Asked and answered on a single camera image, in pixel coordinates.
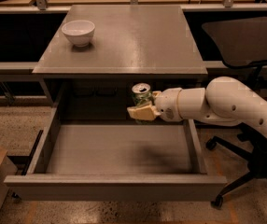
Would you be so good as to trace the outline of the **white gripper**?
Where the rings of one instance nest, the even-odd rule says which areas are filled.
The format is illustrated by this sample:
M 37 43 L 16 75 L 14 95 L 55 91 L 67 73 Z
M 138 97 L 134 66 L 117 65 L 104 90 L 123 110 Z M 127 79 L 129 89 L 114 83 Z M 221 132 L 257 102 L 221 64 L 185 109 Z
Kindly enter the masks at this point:
M 155 99 L 156 107 L 152 104 L 133 106 L 128 107 L 127 111 L 132 119 L 153 121 L 160 116 L 167 122 L 179 122 L 182 118 L 178 111 L 177 98 L 181 91 L 181 88 L 154 91 L 152 98 Z

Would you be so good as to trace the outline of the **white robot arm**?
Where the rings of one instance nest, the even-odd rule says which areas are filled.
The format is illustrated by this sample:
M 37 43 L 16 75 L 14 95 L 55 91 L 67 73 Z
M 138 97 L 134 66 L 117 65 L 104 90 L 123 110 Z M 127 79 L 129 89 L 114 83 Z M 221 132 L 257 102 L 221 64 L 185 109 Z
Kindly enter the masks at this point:
M 232 77 L 217 77 L 205 88 L 154 91 L 151 99 L 129 107 L 133 119 L 168 122 L 195 119 L 218 126 L 244 123 L 267 138 L 267 101 Z

